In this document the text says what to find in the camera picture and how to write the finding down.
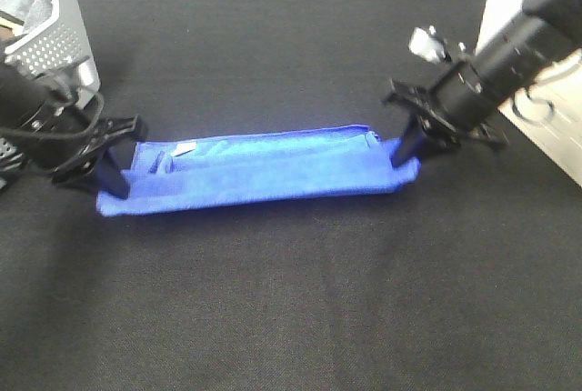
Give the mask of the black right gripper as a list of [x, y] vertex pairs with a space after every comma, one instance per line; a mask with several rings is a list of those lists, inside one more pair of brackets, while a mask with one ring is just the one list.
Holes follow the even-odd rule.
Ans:
[[493, 151], [507, 147], [506, 135], [487, 122], [471, 130], [453, 125], [438, 113], [433, 96], [422, 86], [390, 79], [382, 103], [398, 105], [409, 112], [405, 131], [390, 156], [393, 167], [400, 167], [413, 158], [423, 161], [428, 156], [454, 154], [463, 143], [485, 145]]

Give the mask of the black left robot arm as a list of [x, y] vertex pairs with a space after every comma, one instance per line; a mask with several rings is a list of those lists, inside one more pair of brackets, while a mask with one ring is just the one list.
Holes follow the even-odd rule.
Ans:
[[142, 142], [139, 116], [102, 115], [105, 99], [83, 84], [78, 69], [86, 58], [40, 74], [12, 56], [1, 64], [1, 137], [15, 148], [1, 159], [1, 176], [38, 175], [61, 188], [117, 198], [130, 194], [114, 146]]

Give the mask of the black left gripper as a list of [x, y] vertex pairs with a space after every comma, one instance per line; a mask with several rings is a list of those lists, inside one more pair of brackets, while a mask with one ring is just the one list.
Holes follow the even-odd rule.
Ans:
[[125, 140], [144, 142], [146, 135], [146, 123], [139, 116], [99, 119], [83, 150], [56, 170], [51, 183], [87, 193], [104, 191], [127, 199], [130, 185], [117, 163], [113, 147]]

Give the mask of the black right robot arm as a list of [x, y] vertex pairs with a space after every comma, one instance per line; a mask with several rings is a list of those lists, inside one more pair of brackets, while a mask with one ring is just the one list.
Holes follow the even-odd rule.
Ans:
[[390, 82], [384, 101], [410, 119], [390, 156], [394, 167], [453, 153], [473, 141], [500, 150], [506, 137], [487, 124], [538, 75], [581, 47], [581, 0], [523, 0], [520, 10], [474, 55], [462, 54], [428, 86]]

